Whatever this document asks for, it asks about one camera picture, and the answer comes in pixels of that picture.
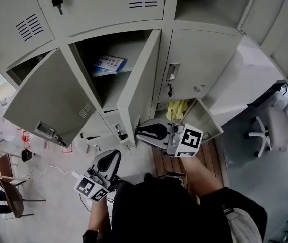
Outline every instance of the black shirt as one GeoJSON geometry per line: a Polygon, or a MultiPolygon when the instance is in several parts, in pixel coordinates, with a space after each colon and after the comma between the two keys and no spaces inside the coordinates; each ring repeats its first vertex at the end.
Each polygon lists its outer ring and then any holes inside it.
{"type": "MultiPolygon", "coordinates": [[[[205,195],[198,205],[175,179],[155,179],[117,191],[112,236],[103,242],[232,242],[223,205],[248,212],[264,239],[267,214],[257,203],[229,188],[205,195]]],[[[95,243],[88,230],[84,243],[95,243]]]]}

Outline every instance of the white cable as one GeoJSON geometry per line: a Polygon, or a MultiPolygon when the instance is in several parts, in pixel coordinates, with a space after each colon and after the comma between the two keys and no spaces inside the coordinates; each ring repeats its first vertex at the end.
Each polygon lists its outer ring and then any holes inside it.
{"type": "Polygon", "coordinates": [[[34,170],[35,168],[36,168],[36,170],[38,171],[38,173],[40,173],[41,175],[43,175],[43,174],[46,172],[46,170],[47,170],[48,167],[51,167],[51,168],[58,168],[59,171],[62,172],[63,174],[65,174],[65,175],[70,174],[70,173],[73,172],[73,171],[64,172],[64,171],[61,170],[60,167],[55,167],[55,166],[52,166],[52,165],[47,165],[46,168],[45,168],[45,171],[44,171],[43,173],[40,172],[39,169],[38,169],[36,166],[34,166],[34,167],[30,170],[30,174],[28,174],[28,175],[24,175],[24,176],[23,176],[23,175],[19,175],[19,176],[22,176],[22,177],[30,176],[31,173],[32,173],[32,170],[34,170]]]}

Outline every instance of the locker handle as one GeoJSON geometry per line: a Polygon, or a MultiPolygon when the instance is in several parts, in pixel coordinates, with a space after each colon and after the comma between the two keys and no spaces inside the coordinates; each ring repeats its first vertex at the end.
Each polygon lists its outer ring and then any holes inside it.
{"type": "Polygon", "coordinates": [[[169,64],[169,69],[168,69],[168,74],[167,74],[167,78],[166,81],[174,81],[179,68],[180,68],[181,63],[170,63],[169,64]]]}

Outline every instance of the yellow cloth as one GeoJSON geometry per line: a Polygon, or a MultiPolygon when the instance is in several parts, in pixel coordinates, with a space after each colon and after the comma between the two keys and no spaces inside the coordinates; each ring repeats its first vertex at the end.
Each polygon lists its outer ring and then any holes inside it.
{"type": "Polygon", "coordinates": [[[173,121],[174,119],[182,119],[183,112],[186,111],[189,107],[189,101],[190,99],[169,102],[168,103],[169,107],[168,107],[168,112],[166,113],[166,118],[169,121],[173,121]]]}

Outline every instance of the white office chair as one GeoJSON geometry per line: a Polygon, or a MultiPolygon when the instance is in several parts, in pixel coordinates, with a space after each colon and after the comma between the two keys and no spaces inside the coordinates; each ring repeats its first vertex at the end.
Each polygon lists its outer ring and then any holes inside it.
{"type": "Polygon", "coordinates": [[[257,121],[261,127],[261,132],[248,132],[245,137],[261,137],[262,145],[260,151],[254,156],[260,157],[265,149],[288,151],[288,103],[283,96],[278,97],[273,106],[266,109],[268,125],[265,126],[261,119],[256,116],[251,122],[257,121]]]}

